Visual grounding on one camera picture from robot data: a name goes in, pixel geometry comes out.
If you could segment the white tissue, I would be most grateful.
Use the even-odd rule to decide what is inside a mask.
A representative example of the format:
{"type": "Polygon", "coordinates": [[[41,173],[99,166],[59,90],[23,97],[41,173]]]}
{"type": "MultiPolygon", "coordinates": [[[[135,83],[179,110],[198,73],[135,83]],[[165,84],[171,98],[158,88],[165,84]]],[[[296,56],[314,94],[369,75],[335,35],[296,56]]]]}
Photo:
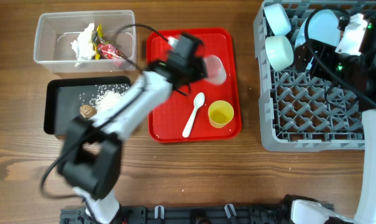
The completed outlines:
{"type": "Polygon", "coordinates": [[[77,60],[91,60],[95,56],[96,52],[92,41],[93,32],[94,23],[90,23],[71,43],[71,48],[75,52],[77,60]]]}

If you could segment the blue bowl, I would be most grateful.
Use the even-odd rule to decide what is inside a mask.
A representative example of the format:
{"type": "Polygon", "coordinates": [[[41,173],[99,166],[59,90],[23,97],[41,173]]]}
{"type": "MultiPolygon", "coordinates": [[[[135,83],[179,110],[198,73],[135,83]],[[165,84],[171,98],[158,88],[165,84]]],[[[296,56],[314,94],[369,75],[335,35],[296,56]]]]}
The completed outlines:
{"type": "Polygon", "coordinates": [[[264,13],[275,35],[287,35],[291,31],[289,18],[281,4],[272,4],[264,7],[264,13]]]}

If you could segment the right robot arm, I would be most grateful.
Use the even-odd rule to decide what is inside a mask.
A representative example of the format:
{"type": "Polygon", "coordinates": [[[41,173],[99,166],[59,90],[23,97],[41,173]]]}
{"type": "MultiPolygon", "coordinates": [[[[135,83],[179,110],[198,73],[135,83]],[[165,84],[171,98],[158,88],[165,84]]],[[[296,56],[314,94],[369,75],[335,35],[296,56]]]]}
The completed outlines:
{"type": "Polygon", "coordinates": [[[334,81],[359,98],[365,137],[364,173],[354,223],[376,223],[376,44],[360,44],[358,55],[341,56],[314,39],[299,47],[296,63],[314,60],[311,74],[334,81]]]}

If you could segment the white plastic spoon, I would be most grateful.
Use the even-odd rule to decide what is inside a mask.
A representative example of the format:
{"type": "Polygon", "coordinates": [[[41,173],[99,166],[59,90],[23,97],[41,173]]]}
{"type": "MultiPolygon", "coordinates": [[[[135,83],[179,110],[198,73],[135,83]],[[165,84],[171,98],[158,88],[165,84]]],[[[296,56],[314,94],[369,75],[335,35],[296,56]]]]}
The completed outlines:
{"type": "Polygon", "coordinates": [[[196,114],[198,112],[198,109],[201,108],[203,105],[204,105],[204,101],[205,101],[205,95],[203,92],[200,92],[198,93],[194,100],[193,100],[193,111],[191,112],[190,114],[190,117],[184,127],[184,130],[182,132],[182,136],[184,138],[187,138],[190,133],[191,133],[191,130],[193,128],[193,124],[195,122],[195,118],[196,118],[196,114]]]}

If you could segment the pink cup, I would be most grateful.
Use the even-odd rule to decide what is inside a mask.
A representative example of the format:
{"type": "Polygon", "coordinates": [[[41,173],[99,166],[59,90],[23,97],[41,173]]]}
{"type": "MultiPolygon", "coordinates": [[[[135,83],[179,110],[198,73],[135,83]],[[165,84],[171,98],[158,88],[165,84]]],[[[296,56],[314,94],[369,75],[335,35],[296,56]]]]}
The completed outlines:
{"type": "Polygon", "coordinates": [[[226,81],[227,73],[221,59],[216,55],[209,55],[204,58],[207,77],[205,80],[213,85],[222,85],[226,81]]]}

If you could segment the brown food ball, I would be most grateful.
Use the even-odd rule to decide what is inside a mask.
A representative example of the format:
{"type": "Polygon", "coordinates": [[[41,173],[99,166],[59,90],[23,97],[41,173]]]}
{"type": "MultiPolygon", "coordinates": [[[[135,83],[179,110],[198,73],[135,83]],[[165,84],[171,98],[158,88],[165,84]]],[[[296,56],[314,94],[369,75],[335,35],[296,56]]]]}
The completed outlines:
{"type": "Polygon", "coordinates": [[[86,119],[90,119],[96,114],[96,109],[91,105],[80,106],[80,115],[86,119]]]}

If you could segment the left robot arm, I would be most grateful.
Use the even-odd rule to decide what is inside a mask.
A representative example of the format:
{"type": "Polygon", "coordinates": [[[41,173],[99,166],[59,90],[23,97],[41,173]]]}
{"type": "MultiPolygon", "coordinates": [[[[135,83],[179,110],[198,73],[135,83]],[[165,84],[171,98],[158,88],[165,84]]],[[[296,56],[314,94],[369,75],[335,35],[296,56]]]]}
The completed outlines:
{"type": "Polygon", "coordinates": [[[201,57],[183,63],[153,61],[115,107],[71,122],[57,172],[83,198],[92,221],[112,223],[120,209],[113,188],[120,175],[123,141],[172,91],[206,76],[201,57]]]}

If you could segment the light blue plate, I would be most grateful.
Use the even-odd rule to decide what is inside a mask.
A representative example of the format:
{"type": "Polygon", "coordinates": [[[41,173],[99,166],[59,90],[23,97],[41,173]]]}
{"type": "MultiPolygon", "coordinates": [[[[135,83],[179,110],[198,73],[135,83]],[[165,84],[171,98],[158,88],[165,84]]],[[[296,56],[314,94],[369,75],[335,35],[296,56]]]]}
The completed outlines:
{"type": "Polygon", "coordinates": [[[337,47],[341,31],[337,28],[339,20],[331,10],[317,12],[308,26],[308,37],[337,47]]]}

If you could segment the yellow cup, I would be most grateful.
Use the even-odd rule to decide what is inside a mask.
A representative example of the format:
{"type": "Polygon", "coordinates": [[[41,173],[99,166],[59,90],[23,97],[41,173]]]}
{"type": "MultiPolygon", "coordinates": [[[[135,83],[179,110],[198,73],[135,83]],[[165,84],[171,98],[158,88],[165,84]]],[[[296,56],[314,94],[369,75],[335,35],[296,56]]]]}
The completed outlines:
{"type": "Polygon", "coordinates": [[[208,108],[208,117],[212,127],[223,128],[232,121],[234,108],[227,101],[214,101],[208,108]]]}

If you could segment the white rice grains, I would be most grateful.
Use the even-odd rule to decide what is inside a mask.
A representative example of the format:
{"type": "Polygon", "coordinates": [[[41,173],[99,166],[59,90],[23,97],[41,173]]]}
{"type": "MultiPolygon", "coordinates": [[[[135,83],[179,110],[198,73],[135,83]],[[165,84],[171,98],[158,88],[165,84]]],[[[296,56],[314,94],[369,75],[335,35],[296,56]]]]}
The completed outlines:
{"type": "Polygon", "coordinates": [[[82,105],[90,105],[100,113],[115,106],[129,88],[127,83],[85,86],[79,99],[82,105]]]}

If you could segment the yellow snack wrapper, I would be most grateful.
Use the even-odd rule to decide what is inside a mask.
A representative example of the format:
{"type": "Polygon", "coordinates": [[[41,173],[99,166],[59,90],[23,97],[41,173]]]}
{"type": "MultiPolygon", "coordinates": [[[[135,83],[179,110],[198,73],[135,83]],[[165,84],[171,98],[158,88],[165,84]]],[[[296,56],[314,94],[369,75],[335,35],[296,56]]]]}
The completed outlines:
{"type": "Polygon", "coordinates": [[[96,30],[93,32],[91,41],[94,45],[94,51],[95,51],[94,59],[99,60],[101,55],[98,51],[98,45],[100,43],[104,42],[104,40],[103,40],[103,30],[102,30],[101,24],[99,24],[98,27],[96,28],[96,30]]]}

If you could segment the red snack wrapper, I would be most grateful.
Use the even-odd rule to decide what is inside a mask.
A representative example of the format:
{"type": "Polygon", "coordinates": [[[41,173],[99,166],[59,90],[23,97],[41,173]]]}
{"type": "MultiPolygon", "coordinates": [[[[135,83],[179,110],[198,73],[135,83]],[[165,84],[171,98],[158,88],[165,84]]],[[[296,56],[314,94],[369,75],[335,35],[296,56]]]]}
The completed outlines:
{"type": "Polygon", "coordinates": [[[112,44],[100,43],[98,45],[98,53],[105,59],[117,59],[122,58],[123,53],[120,52],[112,44]]]}

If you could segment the green bowl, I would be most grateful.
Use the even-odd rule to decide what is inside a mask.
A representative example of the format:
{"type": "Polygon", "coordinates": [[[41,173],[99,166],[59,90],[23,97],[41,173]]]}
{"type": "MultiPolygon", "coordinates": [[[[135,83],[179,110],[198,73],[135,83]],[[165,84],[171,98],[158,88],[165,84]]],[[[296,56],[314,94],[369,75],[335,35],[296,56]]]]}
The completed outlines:
{"type": "Polygon", "coordinates": [[[288,68],[294,62],[293,48],[284,35],[267,37],[265,52],[271,67],[276,72],[288,68]]]}

